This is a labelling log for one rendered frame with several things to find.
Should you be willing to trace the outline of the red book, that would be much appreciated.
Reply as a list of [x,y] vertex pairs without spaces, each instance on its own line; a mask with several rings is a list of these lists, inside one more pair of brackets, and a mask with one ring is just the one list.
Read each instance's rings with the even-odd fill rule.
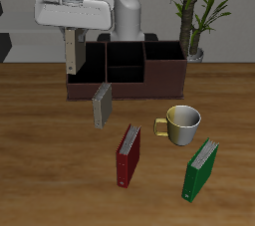
[[116,151],[117,184],[127,188],[139,161],[140,128],[127,127],[126,133]]

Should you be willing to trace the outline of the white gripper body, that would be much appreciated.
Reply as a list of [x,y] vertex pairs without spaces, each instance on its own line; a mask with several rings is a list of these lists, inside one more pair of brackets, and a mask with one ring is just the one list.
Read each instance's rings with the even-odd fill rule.
[[41,25],[108,30],[112,26],[114,0],[84,0],[64,5],[62,0],[36,0],[35,21]]

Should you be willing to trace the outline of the green book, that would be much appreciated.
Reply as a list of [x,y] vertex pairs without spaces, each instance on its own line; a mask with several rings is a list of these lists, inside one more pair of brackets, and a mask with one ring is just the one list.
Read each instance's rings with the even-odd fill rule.
[[219,144],[209,138],[187,163],[182,198],[192,202],[209,178]]

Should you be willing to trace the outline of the white and yellow mug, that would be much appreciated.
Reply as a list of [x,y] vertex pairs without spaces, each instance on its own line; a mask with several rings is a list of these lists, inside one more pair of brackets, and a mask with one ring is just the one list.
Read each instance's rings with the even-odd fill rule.
[[[168,137],[178,146],[190,144],[201,122],[200,113],[190,106],[174,106],[166,112],[166,117],[157,118],[153,124],[153,132],[157,136]],[[158,131],[157,125],[165,123],[167,131]]]

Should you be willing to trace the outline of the dark brown desk caddy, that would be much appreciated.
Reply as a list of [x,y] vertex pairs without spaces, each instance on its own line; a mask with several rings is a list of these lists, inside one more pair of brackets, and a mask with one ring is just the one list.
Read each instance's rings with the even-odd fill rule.
[[89,101],[103,83],[115,100],[181,99],[186,66],[177,41],[89,42],[86,62],[67,76],[67,99]]

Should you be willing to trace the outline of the green pot plant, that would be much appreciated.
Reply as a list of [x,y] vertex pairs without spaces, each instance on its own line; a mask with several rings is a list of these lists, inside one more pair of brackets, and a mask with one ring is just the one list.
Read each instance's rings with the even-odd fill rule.
[[176,15],[181,19],[179,41],[187,60],[193,61],[202,57],[202,52],[198,50],[200,36],[205,31],[213,31],[211,24],[214,21],[230,15],[230,12],[224,12],[227,2],[228,0],[222,1],[215,9],[212,9],[215,0],[174,2],[178,10]]

